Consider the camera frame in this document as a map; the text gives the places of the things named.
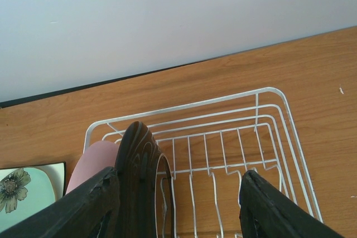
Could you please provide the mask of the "pink plate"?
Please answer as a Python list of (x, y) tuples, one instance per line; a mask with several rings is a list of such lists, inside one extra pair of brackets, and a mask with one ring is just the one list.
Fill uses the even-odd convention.
[(114, 167), (119, 145), (101, 140), (90, 145), (77, 162), (67, 186), (66, 194), (92, 178), (106, 167)]

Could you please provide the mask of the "square grey black-edged plate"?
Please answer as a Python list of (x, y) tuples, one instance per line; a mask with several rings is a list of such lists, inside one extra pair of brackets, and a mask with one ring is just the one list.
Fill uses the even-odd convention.
[[(1, 168), (1, 179), (21, 167)], [(55, 200), (60, 199), (66, 192), (66, 162), (43, 165), (22, 166), (22, 168), (37, 168), (47, 174), (54, 190)]]

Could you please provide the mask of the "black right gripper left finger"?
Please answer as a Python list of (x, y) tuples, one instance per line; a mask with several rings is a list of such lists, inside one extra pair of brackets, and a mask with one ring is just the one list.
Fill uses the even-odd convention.
[(117, 237), (119, 208), (117, 171), (106, 167), (1, 237)]

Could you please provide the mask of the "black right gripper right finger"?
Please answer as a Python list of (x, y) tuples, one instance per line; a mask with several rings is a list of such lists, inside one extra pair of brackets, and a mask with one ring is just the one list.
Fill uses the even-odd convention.
[(243, 237), (341, 237), (249, 170), (239, 193)]

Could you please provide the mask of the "dark round plate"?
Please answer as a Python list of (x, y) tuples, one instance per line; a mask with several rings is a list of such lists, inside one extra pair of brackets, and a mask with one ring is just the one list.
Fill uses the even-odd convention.
[(143, 122), (127, 128), (115, 168), (120, 186), (116, 237), (174, 237), (170, 166)]

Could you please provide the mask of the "teal floral round plate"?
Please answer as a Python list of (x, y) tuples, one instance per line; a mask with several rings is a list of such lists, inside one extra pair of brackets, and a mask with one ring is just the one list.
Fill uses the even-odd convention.
[(49, 176), (38, 168), (18, 168), (1, 179), (1, 231), (56, 201)]

